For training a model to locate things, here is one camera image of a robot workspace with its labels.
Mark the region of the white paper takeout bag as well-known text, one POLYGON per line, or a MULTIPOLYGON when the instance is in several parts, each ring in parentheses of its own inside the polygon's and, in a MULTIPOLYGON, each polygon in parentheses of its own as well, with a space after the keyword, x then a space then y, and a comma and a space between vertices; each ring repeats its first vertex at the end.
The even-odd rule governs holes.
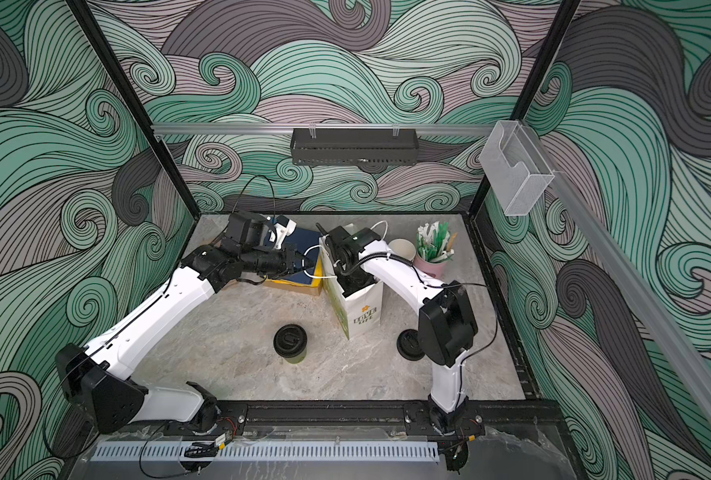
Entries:
MULTIPOLYGON (((352 232, 353 226, 345 228, 355 233, 352 232)), ((333 279, 325 276, 321 246, 320 237, 319 260, 323 267, 325 292, 347 340, 353 340, 379 325, 383 313, 383 282, 377 279, 333 279)))

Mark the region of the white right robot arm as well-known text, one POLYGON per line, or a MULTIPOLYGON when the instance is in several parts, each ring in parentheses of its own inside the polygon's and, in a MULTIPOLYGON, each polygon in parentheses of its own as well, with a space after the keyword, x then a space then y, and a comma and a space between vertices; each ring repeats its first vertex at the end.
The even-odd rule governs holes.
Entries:
POLYGON ((369 228, 351 233, 343 226, 327 230, 318 225, 317 230, 325 280, 345 314, 357 306, 374 314, 377 306, 367 298, 387 286, 417 315, 417 346, 433 362, 431 412, 450 422, 467 400, 463 362, 473 354, 479 333, 465 285, 445 283, 417 270, 413 261, 399 256, 369 228))

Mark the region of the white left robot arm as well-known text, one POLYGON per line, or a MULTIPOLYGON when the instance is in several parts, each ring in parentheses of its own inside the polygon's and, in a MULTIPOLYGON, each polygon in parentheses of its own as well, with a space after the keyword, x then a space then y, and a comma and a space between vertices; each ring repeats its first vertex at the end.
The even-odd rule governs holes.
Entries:
POLYGON ((83 346, 56 355, 65 398, 85 413, 101 435, 136 422, 173 422, 195 434, 212 432, 218 400, 196 382, 188 389, 148 387, 133 380, 146 355, 196 307, 250 274, 264 279, 297 274, 315 261, 288 242, 297 229, 286 216, 230 214, 224 230, 201 245, 132 313, 83 346))

